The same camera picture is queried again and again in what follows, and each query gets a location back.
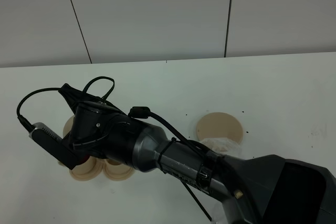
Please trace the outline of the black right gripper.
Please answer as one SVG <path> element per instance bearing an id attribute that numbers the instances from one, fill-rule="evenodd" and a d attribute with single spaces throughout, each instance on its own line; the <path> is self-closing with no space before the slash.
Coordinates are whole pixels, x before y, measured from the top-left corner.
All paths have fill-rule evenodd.
<path id="1" fill-rule="evenodd" d="M 90 101 L 90 102 L 101 102 L 101 98 L 94 96 L 83 91 L 77 90 L 71 87 L 69 84 L 65 83 L 58 92 L 65 99 L 69 105 L 71 111 L 75 114 L 79 102 Z"/>

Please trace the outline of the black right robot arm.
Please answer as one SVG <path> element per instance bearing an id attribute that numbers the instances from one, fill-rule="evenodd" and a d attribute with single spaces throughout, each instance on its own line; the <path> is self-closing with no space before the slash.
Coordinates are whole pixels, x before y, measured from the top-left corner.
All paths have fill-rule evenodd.
<path id="1" fill-rule="evenodd" d="M 77 154 L 160 169 L 221 202 L 229 223 L 335 223 L 335 177 L 326 168 L 277 155 L 217 154 L 146 107 L 125 114 L 67 84 L 60 94 L 75 114 L 69 146 Z"/>

